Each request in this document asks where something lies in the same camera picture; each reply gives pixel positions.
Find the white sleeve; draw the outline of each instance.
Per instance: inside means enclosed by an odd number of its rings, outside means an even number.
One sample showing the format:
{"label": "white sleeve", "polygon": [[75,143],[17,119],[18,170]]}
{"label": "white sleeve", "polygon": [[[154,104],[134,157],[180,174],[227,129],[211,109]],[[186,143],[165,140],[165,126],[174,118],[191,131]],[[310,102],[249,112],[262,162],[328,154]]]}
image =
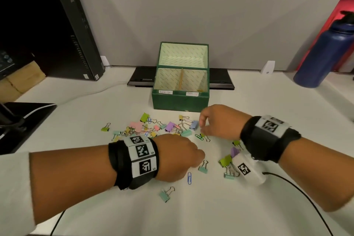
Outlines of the white sleeve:
{"label": "white sleeve", "polygon": [[1,235],[24,236],[35,229],[29,176],[29,153],[0,156]]}
{"label": "white sleeve", "polygon": [[341,209],[328,213],[343,229],[354,236],[354,198]]}

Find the green box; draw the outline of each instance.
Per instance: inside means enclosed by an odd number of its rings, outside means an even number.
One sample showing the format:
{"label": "green box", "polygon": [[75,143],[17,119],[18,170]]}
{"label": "green box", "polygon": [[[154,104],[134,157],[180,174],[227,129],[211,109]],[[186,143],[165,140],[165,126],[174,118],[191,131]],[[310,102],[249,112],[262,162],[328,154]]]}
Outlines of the green box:
{"label": "green box", "polygon": [[201,112],[209,103],[209,45],[161,42],[154,109]]}

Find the black cable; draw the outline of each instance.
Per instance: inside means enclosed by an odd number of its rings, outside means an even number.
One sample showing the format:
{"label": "black cable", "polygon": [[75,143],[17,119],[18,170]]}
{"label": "black cable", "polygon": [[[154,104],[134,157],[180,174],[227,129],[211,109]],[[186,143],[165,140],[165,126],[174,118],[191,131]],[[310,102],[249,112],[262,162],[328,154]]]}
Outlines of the black cable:
{"label": "black cable", "polygon": [[50,236],[53,236],[53,233],[54,233],[54,231],[55,231],[55,228],[57,227],[57,225],[58,225],[60,219],[62,218],[62,216],[64,215],[65,211],[66,211],[66,210],[64,210],[64,211],[62,212],[62,214],[59,216],[59,219],[58,219],[57,222],[55,223],[55,226],[54,226],[54,228],[52,229],[52,232],[50,233]]}
{"label": "black cable", "polygon": [[320,211],[318,211],[316,205],[311,201],[311,199],[309,198],[309,196],[307,196],[307,195],[305,194],[305,192],[303,192],[303,191],[302,191],[301,189],[299,189],[294,183],[292,183],[291,181],[287,180],[286,178],[284,178],[284,177],[282,177],[282,176],[279,176],[279,175],[273,174],[273,173],[269,173],[269,172],[267,172],[267,171],[263,172],[263,174],[271,174],[272,176],[277,176],[277,177],[281,178],[282,180],[285,180],[286,182],[288,182],[289,184],[291,184],[291,185],[292,185],[293,187],[295,187],[298,191],[300,191],[300,192],[309,200],[309,202],[312,204],[312,206],[316,209],[316,211],[317,211],[318,215],[321,217],[323,223],[325,223],[325,226],[326,226],[326,228],[328,229],[328,232],[330,233],[331,236],[333,236],[333,234],[332,234],[330,228],[328,227],[327,223],[326,223],[325,220],[323,219],[323,217],[322,217]]}

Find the hand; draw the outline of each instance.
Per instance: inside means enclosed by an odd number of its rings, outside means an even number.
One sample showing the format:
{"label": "hand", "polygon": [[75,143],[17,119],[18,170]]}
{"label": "hand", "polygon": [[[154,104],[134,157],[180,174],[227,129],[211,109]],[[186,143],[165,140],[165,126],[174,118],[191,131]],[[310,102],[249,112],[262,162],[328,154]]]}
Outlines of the hand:
{"label": "hand", "polygon": [[188,138],[176,134],[163,134],[154,139],[159,149],[160,166],[156,179],[175,182],[182,179],[190,167],[197,167],[205,157]]}
{"label": "hand", "polygon": [[[251,117],[225,105],[208,106],[200,113],[200,131],[205,135],[238,140],[242,128]],[[209,125],[207,126],[205,126],[206,119],[209,119]]]}

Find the monitor stand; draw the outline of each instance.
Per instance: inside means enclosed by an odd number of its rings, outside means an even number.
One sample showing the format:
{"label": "monitor stand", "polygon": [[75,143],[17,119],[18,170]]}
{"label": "monitor stand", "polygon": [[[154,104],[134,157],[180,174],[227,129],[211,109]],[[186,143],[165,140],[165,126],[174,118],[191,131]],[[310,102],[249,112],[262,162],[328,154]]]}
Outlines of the monitor stand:
{"label": "monitor stand", "polygon": [[[225,68],[210,68],[210,89],[234,90],[231,78]],[[154,86],[156,66],[138,66],[127,85],[135,87]]]}
{"label": "monitor stand", "polygon": [[[25,116],[33,110],[50,104],[44,103],[16,103],[8,102],[5,106],[14,114]],[[0,139],[0,155],[15,153],[16,150],[29,138],[29,136],[42,124],[42,122],[54,111],[56,105],[39,109],[33,114],[29,115],[23,126],[26,127],[25,131],[9,131],[2,139]]]}

